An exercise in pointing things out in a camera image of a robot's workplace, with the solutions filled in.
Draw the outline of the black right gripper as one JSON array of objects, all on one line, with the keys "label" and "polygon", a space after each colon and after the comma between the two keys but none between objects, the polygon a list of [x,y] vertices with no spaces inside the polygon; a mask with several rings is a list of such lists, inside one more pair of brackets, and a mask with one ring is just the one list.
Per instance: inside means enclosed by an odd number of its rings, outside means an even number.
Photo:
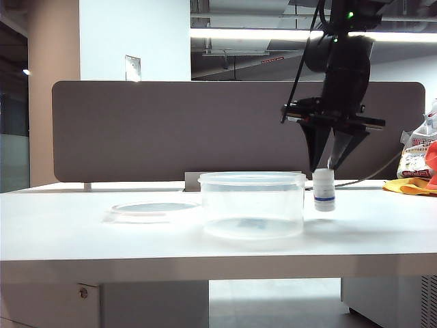
[{"label": "black right gripper", "polygon": [[369,135],[366,130],[381,130],[386,126],[383,119],[328,111],[320,97],[293,100],[284,104],[281,108],[281,123],[286,120],[300,124],[307,142],[309,169],[312,172],[319,165],[332,129],[334,144],[330,154],[330,168],[338,169],[348,155]]}]

